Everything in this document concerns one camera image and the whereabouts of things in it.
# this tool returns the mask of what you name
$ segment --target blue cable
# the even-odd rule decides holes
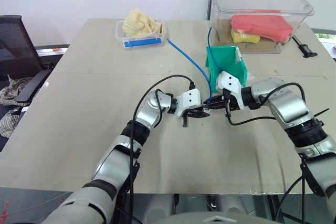
[[[209,32],[208,32],[208,47],[209,47],[210,56],[211,56],[212,60],[214,61],[214,63],[215,63],[215,65],[216,65],[217,69],[218,69],[220,72],[222,72],[223,70],[219,67],[219,65],[218,65],[217,61],[215,60],[215,57],[214,57],[214,55],[213,55],[213,53],[212,53],[212,50],[211,50],[211,46],[210,46],[210,34],[211,34],[211,29],[212,29],[212,27],[210,27]]]
[[[204,77],[205,77],[205,79],[206,79],[206,81],[208,83],[209,91],[210,91],[210,96],[209,96],[209,99],[208,99],[207,103],[210,103],[211,102],[211,98],[212,98],[211,84],[210,84],[210,80],[209,80],[208,76],[206,75],[206,73],[204,72],[204,70],[192,58],[190,58],[184,51],[182,51],[177,45],[175,45],[174,43],[172,43],[169,38],[167,40],[168,40],[168,43],[170,45],[172,45],[177,51],[179,51],[181,54],[183,54],[204,75]]]

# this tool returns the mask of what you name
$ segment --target transparent storage box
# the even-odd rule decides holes
[[[165,24],[162,22],[162,20],[160,20],[159,22],[161,23],[160,31],[156,31],[151,34],[146,34],[141,37],[136,37],[136,36],[128,36],[122,29],[124,21],[118,21],[115,25],[116,26],[115,38],[120,41],[121,45],[124,48],[160,45],[164,43],[167,28]]]
[[[279,53],[313,14],[307,0],[212,0],[212,42],[241,52]]]

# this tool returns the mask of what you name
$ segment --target silver robot arm segment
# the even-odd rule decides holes
[[[181,117],[186,109],[201,105],[198,89],[188,90],[176,98],[161,91],[157,94],[161,109],[176,118]],[[134,123],[134,176],[140,167],[137,158],[150,130],[160,120],[160,114],[155,91],[151,91],[139,108]],[[131,124],[131,121],[128,122],[98,162],[92,181],[72,193],[48,216],[44,224],[110,223],[118,193],[129,190]]]
[[[270,92],[284,84],[279,78],[269,78],[242,88],[239,80],[226,72],[217,80],[217,88],[227,90],[236,100],[236,109],[257,109],[261,104],[270,108],[304,160],[301,169],[309,187],[316,195],[326,197],[336,222],[336,143],[324,132],[323,123],[315,118],[304,100],[287,87],[263,102]]]

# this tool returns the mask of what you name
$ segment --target beige table surface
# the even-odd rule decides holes
[[[123,49],[114,38],[115,23],[90,19],[83,26],[0,153],[0,186],[81,187],[143,92],[165,76],[188,75],[207,98],[206,81],[174,48]],[[209,22],[166,23],[170,38],[204,67]],[[293,41],[281,54],[243,54],[248,83],[279,76],[302,84],[313,112],[331,109],[319,119],[336,139],[336,64],[306,24],[297,36],[319,55],[303,58]],[[160,88],[178,95],[188,82],[176,78]],[[300,176],[300,159],[286,133],[271,120],[230,126],[223,113],[190,119],[188,128],[165,115],[139,158],[135,192],[283,193]],[[267,108],[237,111],[233,121],[269,114]]]

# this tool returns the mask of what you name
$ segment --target green container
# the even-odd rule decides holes
[[[208,68],[211,88],[216,90],[216,79],[221,71],[216,67],[213,58],[210,55],[209,47],[206,47],[207,55],[205,66]],[[236,46],[216,46],[211,47],[211,52],[221,70],[232,74],[238,78],[240,84],[246,87],[247,68]]]

